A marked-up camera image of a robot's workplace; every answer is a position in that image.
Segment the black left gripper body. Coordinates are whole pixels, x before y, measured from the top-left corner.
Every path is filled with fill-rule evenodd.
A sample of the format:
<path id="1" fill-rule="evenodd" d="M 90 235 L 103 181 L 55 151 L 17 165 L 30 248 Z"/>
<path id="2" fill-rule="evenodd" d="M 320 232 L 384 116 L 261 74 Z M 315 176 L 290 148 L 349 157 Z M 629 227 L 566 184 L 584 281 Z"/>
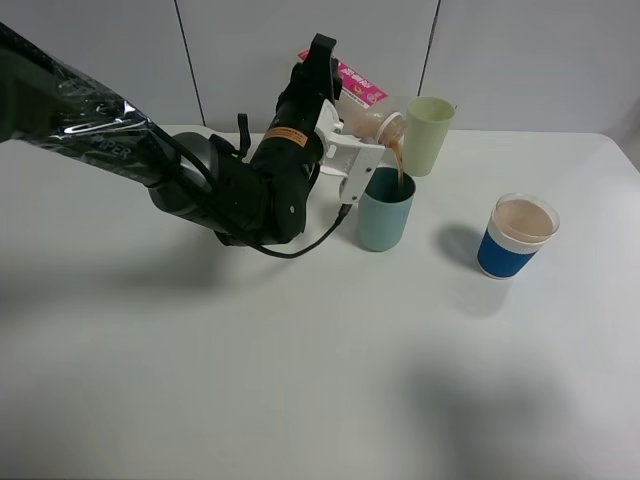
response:
<path id="1" fill-rule="evenodd" d="M 320 109 L 331 98 L 331 64 L 299 62 L 276 103 L 275 116 L 250 160 L 263 173 L 316 173 L 323 155 L 315 133 Z"/>

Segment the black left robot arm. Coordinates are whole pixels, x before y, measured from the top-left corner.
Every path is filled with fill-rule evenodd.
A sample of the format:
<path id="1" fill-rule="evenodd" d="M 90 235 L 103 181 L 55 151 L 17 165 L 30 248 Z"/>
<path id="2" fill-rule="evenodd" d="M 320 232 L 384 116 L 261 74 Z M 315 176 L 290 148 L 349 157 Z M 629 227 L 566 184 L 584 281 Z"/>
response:
<path id="1" fill-rule="evenodd" d="M 18 140 L 143 185 L 161 211 L 212 230 L 225 245 L 271 257 L 300 235 L 325 149 L 315 128 L 339 97 L 336 42 L 318 34 L 292 69 L 258 144 L 172 135 L 124 97 L 1 30 L 1 138 Z"/>

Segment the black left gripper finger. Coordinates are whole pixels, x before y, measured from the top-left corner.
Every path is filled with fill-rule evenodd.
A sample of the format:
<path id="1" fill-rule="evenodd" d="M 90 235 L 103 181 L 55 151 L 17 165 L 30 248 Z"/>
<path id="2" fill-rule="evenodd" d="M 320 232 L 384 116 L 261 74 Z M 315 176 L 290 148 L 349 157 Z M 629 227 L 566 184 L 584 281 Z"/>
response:
<path id="1" fill-rule="evenodd" d="M 336 60 L 333 57 L 335 46 L 335 39 L 317 33 L 302 63 L 309 88 L 327 100 L 334 100 L 336 93 Z"/>
<path id="2" fill-rule="evenodd" d="M 340 95 L 343 88 L 343 80 L 340 76 L 340 62 L 337 58 L 331 59 L 331 77 L 332 77 L 332 88 L 333 88 L 332 103 L 336 104 L 336 102 L 340 99 Z"/>

